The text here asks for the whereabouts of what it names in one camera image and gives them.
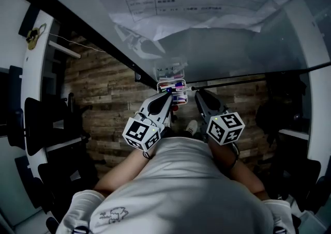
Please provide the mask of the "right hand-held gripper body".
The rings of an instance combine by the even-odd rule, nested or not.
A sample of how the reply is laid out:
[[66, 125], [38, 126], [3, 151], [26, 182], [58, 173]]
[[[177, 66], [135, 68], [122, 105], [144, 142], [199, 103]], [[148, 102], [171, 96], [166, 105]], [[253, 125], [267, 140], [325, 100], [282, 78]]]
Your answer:
[[238, 141], [245, 124], [237, 112], [225, 111], [222, 114], [212, 116], [201, 113], [204, 125], [201, 126], [203, 141], [213, 139], [218, 145], [225, 145]]

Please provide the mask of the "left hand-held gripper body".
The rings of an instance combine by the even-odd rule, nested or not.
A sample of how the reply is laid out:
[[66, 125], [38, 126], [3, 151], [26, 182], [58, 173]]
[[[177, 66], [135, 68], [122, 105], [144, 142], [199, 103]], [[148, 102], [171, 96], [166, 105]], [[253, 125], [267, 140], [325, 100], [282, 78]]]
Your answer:
[[142, 113], [136, 113], [128, 119], [122, 136], [129, 146], [149, 151], [161, 139], [164, 129], [164, 122], [157, 126]]

